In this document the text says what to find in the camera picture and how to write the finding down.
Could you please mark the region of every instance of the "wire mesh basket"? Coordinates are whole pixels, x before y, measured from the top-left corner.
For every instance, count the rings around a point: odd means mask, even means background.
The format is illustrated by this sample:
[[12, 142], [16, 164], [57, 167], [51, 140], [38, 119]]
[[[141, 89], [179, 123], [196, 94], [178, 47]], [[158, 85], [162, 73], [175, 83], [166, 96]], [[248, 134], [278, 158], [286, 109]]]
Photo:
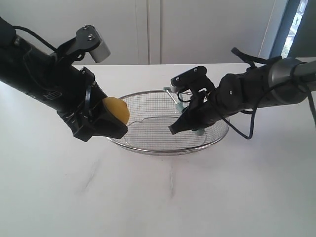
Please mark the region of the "wire mesh basket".
[[[182, 93], [189, 100], [190, 93]], [[134, 93], [121, 97], [127, 103], [130, 119], [128, 132], [121, 139], [109, 138], [121, 147], [142, 154], [174, 156], [203, 150], [220, 141], [229, 126], [221, 121], [205, 129], [203, 135], [184, 131], [172, 135], [169, 126], [180, 116], [177, 95], [165, 90]]]

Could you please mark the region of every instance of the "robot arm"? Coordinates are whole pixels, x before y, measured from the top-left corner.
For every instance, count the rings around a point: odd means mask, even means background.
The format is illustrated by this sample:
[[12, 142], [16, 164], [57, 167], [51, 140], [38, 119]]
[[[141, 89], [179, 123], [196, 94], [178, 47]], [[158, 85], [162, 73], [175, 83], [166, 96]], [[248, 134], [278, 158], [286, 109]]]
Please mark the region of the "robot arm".
[[[47, 55], [16, 34], [16, 29], [35, 36], [54, 53]], [[104, 105], [107, 95], [87, 68], [72, 66], [89, 52], [99, 63], [110, 55], [103, 39], [91, 26], [54, 48], [32, 31], [12, 26], [0, 18], [0, 80], [52, 107], [83, 141], [92, 136], [121, 138], [127, 127]]]
[[[298, 104], [307, 97], [316, 124], [311, 95], [311, 91], [316, 90], [316, 61], [302, 63], [298, 59], [281, 57], [264, 60], [243, 54], [236, 48], [232, 52], [250, 67], [243, 74], [225, 75], [217, 88], [207, 78], [203, 66], [171, 80], [174, 92], [179, 94], [189, 89], [193, 94], [188, 107], [169, 127], [172, 134], [206, 128], [223, 119], [241, 136], [251, 139], [257, 108]], [[265, 65], [256, 67], [254, 62]], [[239, 112], [252, 115], [249, 135], [241, 133], [225, 119]]]

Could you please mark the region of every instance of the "white marble countertop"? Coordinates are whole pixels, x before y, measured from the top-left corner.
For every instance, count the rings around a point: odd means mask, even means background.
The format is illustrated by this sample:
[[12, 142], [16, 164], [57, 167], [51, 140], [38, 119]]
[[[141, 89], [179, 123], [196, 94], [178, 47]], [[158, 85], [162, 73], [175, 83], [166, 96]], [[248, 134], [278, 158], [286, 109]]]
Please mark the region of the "white marble countertop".
[[[88, 66], [109, 96], [161, 89], [194, 65]], [[210, 64], [218, 85], [246, 64]], [[259, 109], [247, 141], [178, 157], [85, 143], [51, 108], [0, 83], [2, 237], [311, 237], [316, 132], [307, 101]], [[244, 132], [249, 117], [231, 118]], [[173, 181], [173, 194], [170, 182]]]

